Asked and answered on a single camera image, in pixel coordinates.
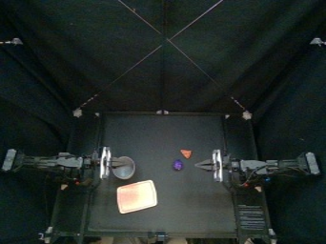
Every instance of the orange triangle block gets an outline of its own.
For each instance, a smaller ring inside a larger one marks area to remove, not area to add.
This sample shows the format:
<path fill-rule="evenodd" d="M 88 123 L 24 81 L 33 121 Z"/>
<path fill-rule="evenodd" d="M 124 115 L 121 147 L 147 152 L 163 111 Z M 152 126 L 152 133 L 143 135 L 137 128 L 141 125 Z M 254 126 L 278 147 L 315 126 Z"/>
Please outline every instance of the orange triangle block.
<path fill-rule="evenodd" d="M 191 157 L 191 151 L 189 150 L 184 150 L 184 149 L 181 149 L 180 150 L 180 153 L 181 153 L 181 155 L 188 159 L 189 157 Z"/>

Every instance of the black tabletop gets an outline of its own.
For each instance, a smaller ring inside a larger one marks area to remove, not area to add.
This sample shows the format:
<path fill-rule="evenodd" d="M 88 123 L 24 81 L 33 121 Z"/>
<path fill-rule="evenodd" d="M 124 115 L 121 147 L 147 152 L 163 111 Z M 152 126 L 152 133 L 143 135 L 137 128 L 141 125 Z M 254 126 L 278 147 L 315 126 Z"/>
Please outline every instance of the black tabletop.
<path fill-rule="evenodd" d="M 112 156 L 128 156 L 136 172 L 128 180 L 112 172 L 95 190 L 88 231 L 121 234 L 165 232 L 169 236 L 220 236 L 234 234 L 231 195 L 213 182 L 212 173 L 195 168 L 223 149 L 219 116 L 107 115 L 101 127 L 101 144 Z M 180 150 L 191 150 L 185 159 Z M 175 171 L 175 160 L 184 168 Z M 135 213 L 120 214 L 119 186 L 152 180 L 157 205 Z"/>

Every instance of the purple grape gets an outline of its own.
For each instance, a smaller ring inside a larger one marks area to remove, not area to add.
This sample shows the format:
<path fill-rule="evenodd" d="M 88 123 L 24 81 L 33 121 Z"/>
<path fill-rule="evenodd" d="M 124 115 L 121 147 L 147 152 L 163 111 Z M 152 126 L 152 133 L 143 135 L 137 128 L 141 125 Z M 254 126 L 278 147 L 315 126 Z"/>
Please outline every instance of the purple grape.
<path fill-rule="evenodd" d="M 179 159 L 173 162 L 173 169 L 176 171 L 180 171 L 183 169 L 183 163 Z"/>

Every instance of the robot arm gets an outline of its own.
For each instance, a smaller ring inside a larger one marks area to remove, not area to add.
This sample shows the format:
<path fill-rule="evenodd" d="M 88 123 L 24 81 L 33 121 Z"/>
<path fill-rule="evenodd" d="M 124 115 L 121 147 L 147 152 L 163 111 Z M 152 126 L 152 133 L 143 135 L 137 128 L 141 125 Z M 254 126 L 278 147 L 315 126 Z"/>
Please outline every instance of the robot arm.
<path fill-rule="evenodd" d="M 88 170 L 96 164 L 96 156 L 76 157 L 68 152 L 60 152 L 58 155 L 45 156 L 26 156 L 21 151 L 9 149 L 4 164 L 2 172 L 17 172 L 21 168 L 34 169 L 54 173 L 62 177 L 62 181 L 83 180 L 84 170 Z"/>
<path fill-rule="evenodd" d="M 254 181 L 274 175 L 299 176 L 320 175 L 314 153 L 302 153 L 291 160 L 235 160 L 223 157 L 220 150 L 212 151 L 212 160 L 195 164 L 197 168 L 213 172 L 213 180 L 227 181 L 223 176 L 229 175 L 231 183 L 246 187 Z"/>

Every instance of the black cloth backdrop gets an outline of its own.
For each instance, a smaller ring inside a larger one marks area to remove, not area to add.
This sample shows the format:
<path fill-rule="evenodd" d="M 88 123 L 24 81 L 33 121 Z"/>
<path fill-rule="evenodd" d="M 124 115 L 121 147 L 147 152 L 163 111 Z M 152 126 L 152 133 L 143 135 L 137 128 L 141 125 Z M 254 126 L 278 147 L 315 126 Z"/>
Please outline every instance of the black cloth backdrop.
<path fill-rule="evenodd" d="M 24 42 L 0 46 L 1 157 L 64 151 L 72 110 L 95 94 L 84 111 L 242 112 L 232 96 L 254 113 L 260 158 L 312 151 L 324 169 L 326 50 L 310 42 L 326 39 L 326 2 L 216 4 L 0 1 L 0 41 Z M 42 175 L 21 177 L 0 177 L 1 243 L 33 243 L 46 227 Z M 283 243 L 324 243 L 324 177 L 279 180 L 268 204 Z"/>

